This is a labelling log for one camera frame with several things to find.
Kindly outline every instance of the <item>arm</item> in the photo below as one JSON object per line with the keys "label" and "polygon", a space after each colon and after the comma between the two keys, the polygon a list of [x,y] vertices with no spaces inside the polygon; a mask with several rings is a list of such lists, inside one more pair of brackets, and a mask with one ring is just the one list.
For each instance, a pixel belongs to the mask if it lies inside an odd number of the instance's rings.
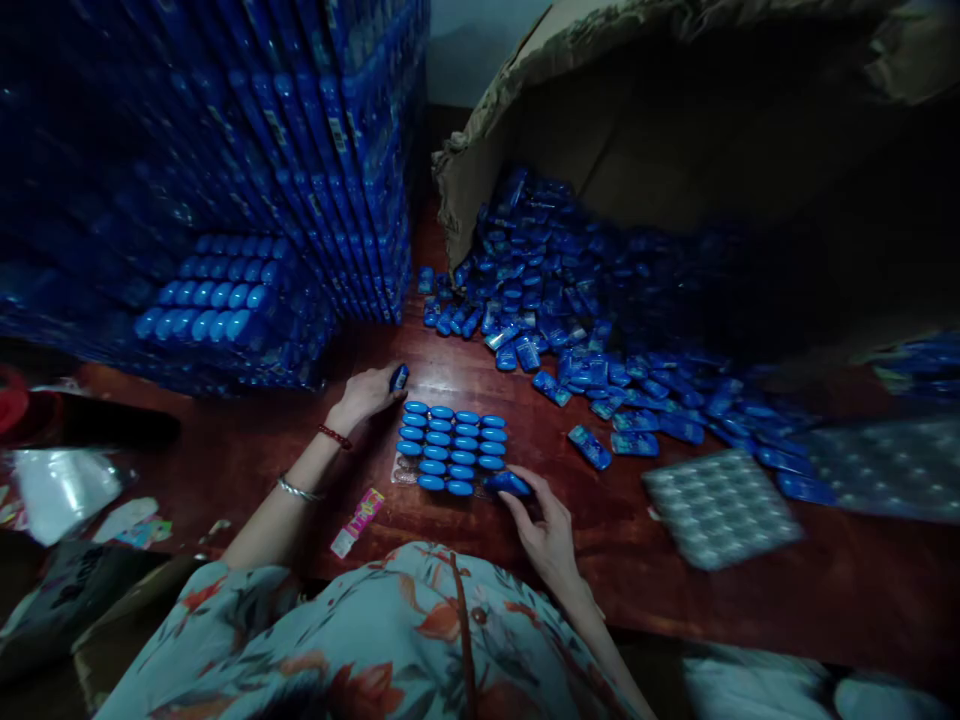
{"label": "arm", "polygon": [[533,488],[543,510],[544,520],[534,523],[516,497],[504,492],[499,493],[517,523],[520,542],[534,569],[563,607],[580,639],[590,648],[600,667],[613,680],[634,711],[645,720],[656,720],[653,710],[620,657],[620,651],[610,637],[589,586],[577,570],[570,511],[551,492],[550,486],[542,477],[516,465],[509,467]]}
{"label": "arm", "polygon": [[[347,437],[368,417],[406,397],[406,390],[389,393],[390,376],[399,365],[399,362],[393,363],[382,370],[367,370],[350,378],[343,398],[331,408],[323,424]],[[323,495],[327,489],[324,475],[339,451],[336,440],[317,433],[287,472],[287,483],[299,490]],[[279,485],[274,486],[230,543],[223,562],[231,570],[290,564],[297,538],[315,504]]]}

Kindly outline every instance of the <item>floral fabric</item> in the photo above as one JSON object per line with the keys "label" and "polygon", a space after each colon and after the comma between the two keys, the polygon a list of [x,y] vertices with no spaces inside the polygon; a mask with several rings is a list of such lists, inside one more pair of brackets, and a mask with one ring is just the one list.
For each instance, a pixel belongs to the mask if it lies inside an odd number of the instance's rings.
{"label": "floral fabric", "polygon": [[[480,718],[629,717],[548,601],[456,556]],[[462,717],[451,551],[411,543],[297,606],[283,568],[197,570],[98,714],[113,718]]]}

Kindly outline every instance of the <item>cardboard box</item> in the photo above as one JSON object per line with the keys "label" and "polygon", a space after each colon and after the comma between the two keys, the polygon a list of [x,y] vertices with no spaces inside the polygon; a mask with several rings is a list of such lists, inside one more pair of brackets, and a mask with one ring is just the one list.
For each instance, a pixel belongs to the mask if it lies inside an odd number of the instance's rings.
{"label": "cardboard box", "polygon": [[[771,272],[792,277],[764,290],[777,297],[764,296],[771,313],[758,327],[779,317],[800,338],[785,336],[781,357],[854,331],[867,345],[852,351],[862,351],[874,342],[864,319],[875,326],[885,312],[904,317],[903,331],[885,331],[884,342],[926,332],[932,299],[934,324],[956,323],[960,283],[941,267],[960,259],[955,214],[925,212],[918,221],[903,200],[955,186],[960,150],[948,120],[958,103],[948,90],[960,79],[957,8],[555,3],[464,131],[434,156],[450,269],[469,252],[477,211],[502,168],[523,163],[571,181],[588,208],[623,227],[686,233],[732,218],[770,234]],[[937,156],[933,172],[916,165],[925,155]],[[797,223],[810,233],[788,247],[777,233]],[[926,254],[898,278],[897,307],[882,307],[884,254],[904,243],[903,232],[888,231],[904,223],[923,227]]]}

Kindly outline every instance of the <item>hand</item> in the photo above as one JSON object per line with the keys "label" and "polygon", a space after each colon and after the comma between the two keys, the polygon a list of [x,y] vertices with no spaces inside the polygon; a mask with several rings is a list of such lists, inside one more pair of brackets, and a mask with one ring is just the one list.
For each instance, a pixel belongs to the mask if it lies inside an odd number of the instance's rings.
{"label": "hand", "polygon": [[385,368],[365,370],[347,380],[343,397],[327,415],[326,426],[334,432],[347,436],[370,416],[386,410],[393,403],[405,398],[406,390],[390,392],[390,378],[400,365],[400,361],[397,360]]}
{"label": "hand", "polygon": [[542,477],[517,465],[507,467],[533,488],[543,510],[544,519],[533,522],[520,500],[509,493],[499,493],[517,523],[520,542],[537,574],[562,604],[589,600],[593,605],[593,597],[580,577],[574,558],[570,511],[557,500]]}

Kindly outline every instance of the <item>wooden tabletop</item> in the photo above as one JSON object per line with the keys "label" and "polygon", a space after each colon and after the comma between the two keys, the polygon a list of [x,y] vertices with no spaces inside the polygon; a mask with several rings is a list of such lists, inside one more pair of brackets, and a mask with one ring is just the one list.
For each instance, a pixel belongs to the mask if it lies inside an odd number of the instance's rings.
{"label": "wooden tabletop", "polygon": [[[416,264],[444,266],[432,219],[421,222],[416,248]],[[578,564],[611,625],[882,669],[930,687],[952,682],[960,659],[960,528],[791,501],[804,540],[720,572],[696,570],[651,517],[641,475],[724,445],[709,433],[698,448],[661,434],[658,458],[616,457],[597,473],[566,439],[583,423],[608,444],[609,423],[589,412],[584,398],[556,407],[533,389],[530,375],[497,371],[479,337],[466,342],[424,328],[422,308],[414,292],[402,326],[347,328],[327,353],[329,385],[319,396],[197,401],[85,367],[82,384],[94,394],[163,409],[183,422],[171,450],[131,459],[139,479],[121,498],[152,496],[173,522],[173,536],[154,549],[216,557],[309,442],[346,379],[399,358],[410,367],[410,399],[507,419],[508,461],[547,478],[572,511]],[[545,367],[553,369],[553,360]],[[500,503],[391,482],[399,426],[398,411],[384,413],[337,459],[334,490],[308,541],[308,574],[332,579],[426,539],[536,582]],[[341,561],[330,543],[371,487],[386,502]],[[231,527],[201,545],[220,519]]]}

